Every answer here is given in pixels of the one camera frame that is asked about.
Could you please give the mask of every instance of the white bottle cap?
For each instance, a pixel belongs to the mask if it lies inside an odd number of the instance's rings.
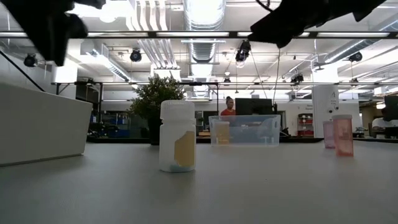
[[[185,100],[166,100],[160,107],[160,118],[163,120],[194,120],[195,104]]]

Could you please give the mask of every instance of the table surface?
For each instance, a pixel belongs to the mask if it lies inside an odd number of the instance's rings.
[[[355,142],[197,145],[197,168],[158,147],[87,144],[84,156],[0,168],[0,223],[398,223],[398,147]]]

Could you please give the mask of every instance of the red shirt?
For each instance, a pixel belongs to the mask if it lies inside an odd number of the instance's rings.
[[[236,112],[234,109],[232,109],[232,111],[229,111],[228,109],[225,109],[221,112],[220,114],[221,116],[234,116],[236,115]]]

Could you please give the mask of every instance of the white plastic bottle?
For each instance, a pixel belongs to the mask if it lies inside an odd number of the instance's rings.
[[[159,165],[166,172],[188,172],[196,164],[195,105],[185,100],[162,102]]]

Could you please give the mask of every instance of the pink container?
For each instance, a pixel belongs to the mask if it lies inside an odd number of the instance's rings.
[[[354,156],[353,126],[351,115],[334,115],[333,130],[337,156]]]
[[[323,122],[323,136],[325,138],[325,148],[334,149],[335,148],[335,137],[333,135],[333,122],[324,121]]]

